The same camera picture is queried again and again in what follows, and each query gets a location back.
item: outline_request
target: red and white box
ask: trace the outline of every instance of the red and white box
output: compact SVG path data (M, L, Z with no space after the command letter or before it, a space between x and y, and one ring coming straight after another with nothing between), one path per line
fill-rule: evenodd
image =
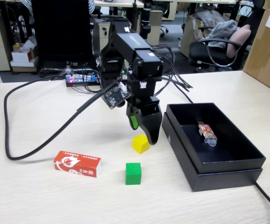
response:
M97 177L101 158L60 151L54 159L55 169L69 173Z

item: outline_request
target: black box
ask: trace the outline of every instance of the black box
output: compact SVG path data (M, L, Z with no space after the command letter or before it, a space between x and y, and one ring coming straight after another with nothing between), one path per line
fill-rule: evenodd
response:
M215 147L198 121L213 129ZM193 191L252 185L262 172L265 157L212 103L168 105L162 127Z

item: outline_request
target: white box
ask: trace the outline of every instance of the white box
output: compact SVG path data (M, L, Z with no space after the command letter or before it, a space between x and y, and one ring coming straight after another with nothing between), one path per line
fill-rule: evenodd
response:
M13 60L10 62L12 67L37 67L39 63L38 57L35 59L31 59L30 62L14 62Z
M29 62L32 58L30 50L14 50L12 52L14 62Z

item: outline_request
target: small bottle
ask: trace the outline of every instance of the small bottle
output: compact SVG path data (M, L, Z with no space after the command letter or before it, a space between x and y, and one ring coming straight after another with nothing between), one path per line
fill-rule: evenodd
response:
M204 142L210 146L216 146L217 137L209 125L204 124L202 121L198 121L199 134L204 137Z

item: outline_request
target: desk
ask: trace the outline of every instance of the desk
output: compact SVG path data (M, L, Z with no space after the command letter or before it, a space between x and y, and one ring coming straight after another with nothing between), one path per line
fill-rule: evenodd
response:
M188 94L193 102L214 102L266 156L258 183L270 196L270 88L242 71L182 77L194 87ZM3 98L18 85L0 84L0 224L270 223L270 203L255 186L193 193L162 129L158 143L138 154L132 138L143 131L130 128L125 106L110 110L102 99L40 152L8 160ZM12 155L43 143L90 96L63 81L13 93L8 102ZM188 103L172 84L159 99L162 112L168 103ZM55 170L60 150L101 157L99 176ZM141 185L125 185L126 162L141 163Z
M134 0L116 0L114 2L105 2L102 0L94 1L96 6L108 6L108 7L125 7L132 8ZM140 1L136 1L137 8L143 8L144 4Z
M161 0L161 1L177 1L177 2L189 2L189 3L208 3L208 4L236 4L235 0ZM241 1L240 5L246 5L246 1Z

